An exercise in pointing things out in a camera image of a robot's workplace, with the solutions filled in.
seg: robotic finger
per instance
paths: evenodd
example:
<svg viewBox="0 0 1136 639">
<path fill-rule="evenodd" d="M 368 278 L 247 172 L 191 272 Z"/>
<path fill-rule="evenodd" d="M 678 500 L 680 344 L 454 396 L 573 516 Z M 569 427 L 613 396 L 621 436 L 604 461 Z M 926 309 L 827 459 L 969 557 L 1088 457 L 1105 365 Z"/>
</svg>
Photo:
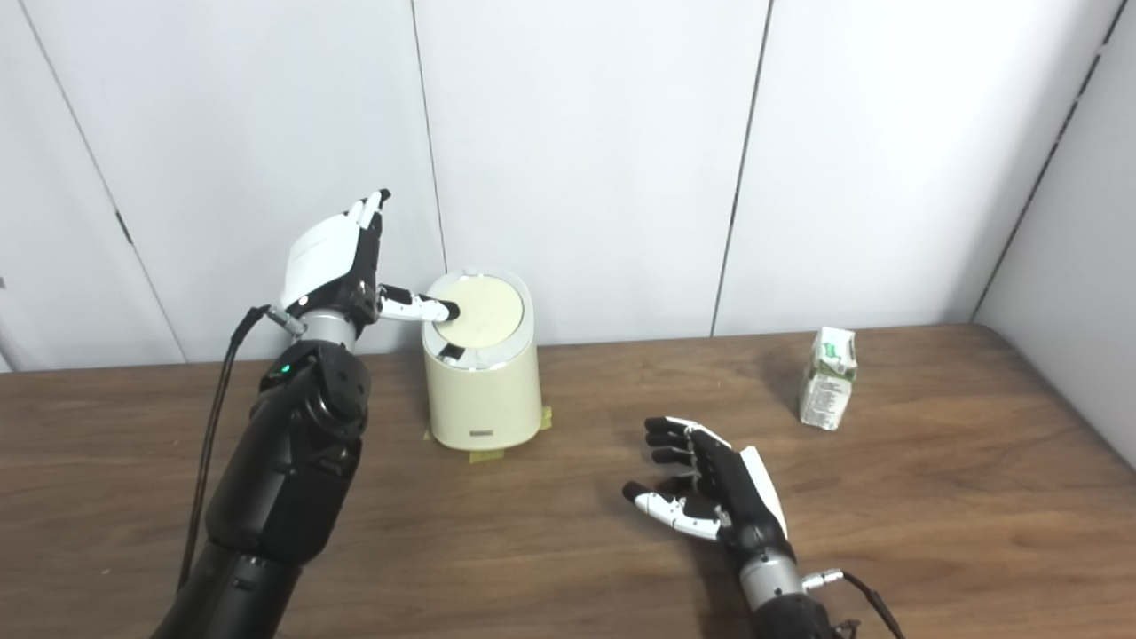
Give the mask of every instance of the robotic finger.
<svg viewBox="0 0 1136 639">
<path fill-rule="evenodd" d="M 434 299 L 390 284 L 378 285 L 378 316 L 400 322 L 450 322 L 460 314 L 452 301 Z"/>
<path fill-rule="evenodd" d="M 624 497 L 640 511 L 678 532 L 708 541 L 718 540 L 718 529 L 721 523 L 716 516 L 696 516 L 708 513 L 699 512 L 703 509 L 699 508 L 696 503 L 688 501 L 687 497 L 654 492 L 634 481 L 624 486 Z"/>
<path fill-rule="evenodd" d="M 651 460 L 655 464 L 682 464 L 683 466 L 693 466 L 694 454 L 684 448 L 667 446 L 652 450 Z"/>
<path fill-rule="evenodd" d="M 390 197 L 391 192 L 386 189 L 375 191 L 366 199 L 357 201 L 348 211 L 348 217 L 356 219 L 360 229 L 369 229 L 375 214 L 383 209 L 383 204 Z"/>
<path fill-rule="evenodd" d="M 713 431 L 702 424 L 690 420 L 682 420 L 679 417 L 648 417 L 648 420 L 643 422 L 643 426 L 646 428 L 648 434 L 676 435 L 685 442 L 691 441 L 691 435 L 693 433 L 701 432 L 718 440 L 720 443 L 726 446 L 726 448 L 729 448 L 728 441 L 721 439 L 715 434 Z"/>
</svg>

